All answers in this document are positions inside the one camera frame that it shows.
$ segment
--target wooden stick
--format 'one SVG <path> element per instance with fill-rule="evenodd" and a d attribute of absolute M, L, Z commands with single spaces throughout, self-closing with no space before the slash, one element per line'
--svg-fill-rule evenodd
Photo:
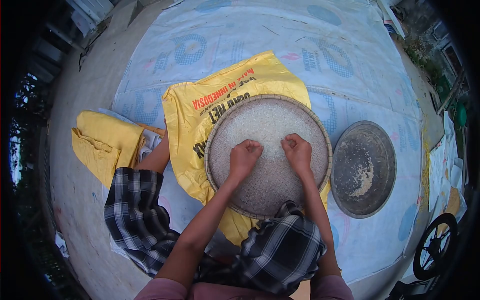
<path fill-rule="evenodd" d="M 462 67 L 462 70 L 460 71 L 460 75 L 455 80 L 455 83 L 452 86 L 452 89 L 447 95 L 447 98 L 445 98 L 445 101 L 442 103 L 440 108 L 437 110 L 437 115 L 440 114 L 440 112 L 447 106 L 448 101 L 452 98 L 453 94 L 462 86 L 463 79 L 465 78 L 465 69 Z"/>

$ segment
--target white tarpaulin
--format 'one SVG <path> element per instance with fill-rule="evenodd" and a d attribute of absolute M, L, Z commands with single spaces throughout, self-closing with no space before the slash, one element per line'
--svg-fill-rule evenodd
<path fill-rule="evenodd" d="M 463 160 L 458 158 L 455 140 L 455 129 L 448 113 L 444 113 L 445 135 L 435 148 L 430 151 L 430 198 L 429 211 L 433 210 L 432 220 L 444 213 L 450 199 L 451 188 L 458 190 L 459 208 L 454 213 L 456 221 L 460 221 L 467 210 L 462 195 Z"/>
<path fill-rule="evenodd" d="M 420 108 L 378 7 L 369 1 L 185 0 L 153 22 L 133 53 L 112 110 L 164 128 L 161 96 L 263 51 L 305 82 L 312 110 L 333 145 L 352 123 L 370 120 L 391 137 L 396 184 L 366 219 L 343 214 L 328 195 L 328 215 L 343 278 L 354 282 L 399 258 L 417 214 Z M 159 204 L 181 231 L 201 208 L 169 165 Z"/>

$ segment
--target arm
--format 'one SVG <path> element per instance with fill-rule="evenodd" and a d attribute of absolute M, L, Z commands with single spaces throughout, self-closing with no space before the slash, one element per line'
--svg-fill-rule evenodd
<path fill-rule="evenodd" d="M 181 283 L 187 290 L 205 247 L 218 228 L 230 196 L 252 172 L 263 147 L 258 142 L 245 140 L 230 152 L 230 173 L 215 196 L 192 219 L 180 234 L 171 254 L 155 278 L 168 278 Z"/>
<path fill-rule="evenodd" d="M 318 226 L 322 240 L 327 245 L 327 252 L 318 261 L 319 269 L 314 279 L 327 275 L 341 276 L 336 262 L 330 221 L 310 168 L 312 146 L 296 133 L 287 135 L 281 143 L 290 165 L 302 183 L 305 194 L 305 215 Z"/>
<path fill-rule="evenodd" d="M 168 161 L 170 161 L 170 149 L 168 146 L 168 130 L 166 130 L 162 141 L 153 149 L 152 153 L 135 167 L 135 170 L 152 170 L 163 174 Z"/>

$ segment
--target person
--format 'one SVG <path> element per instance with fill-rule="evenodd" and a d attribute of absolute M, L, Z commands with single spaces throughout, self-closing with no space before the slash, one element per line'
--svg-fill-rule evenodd
<path fill-rule="evenodd" d="M 252 228 L 231 263 L 204 253 L 240 183 L 252 172 L 263 147 L 245 140 L 231 149 L 228 178 L 179 234 L 156 203 L 169 162 L 168 131 L 135 169 L 119 168 L 104 217 L 115 242 L 153 276 L 136 300 L 290 299 L 300 281 L 311 279 L 311 299 L 353 299 L 341 277 L 327 213 L 310 168 L 311 145 L 297 134 L 280 141 L 303 185 L 305 215 L 293 202 Z"/>

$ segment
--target checkered cloth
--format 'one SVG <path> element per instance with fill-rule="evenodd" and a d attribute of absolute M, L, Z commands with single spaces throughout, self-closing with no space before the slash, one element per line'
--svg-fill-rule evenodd
<path fill-rule="evenodd" d="M 157 204 L 162 180 L 150 170 L 117 169 L 104 210 L 117 245 L 150 277 L 163 266 L 180 236 L 169 228 L 170 217 Z M 300 281 L 313 277 L 325 252 L 318 227 L 290 201 L 259 229 L 250 229 L 231 265 L 204 254 L 193 282 L 290 295 Z"/>

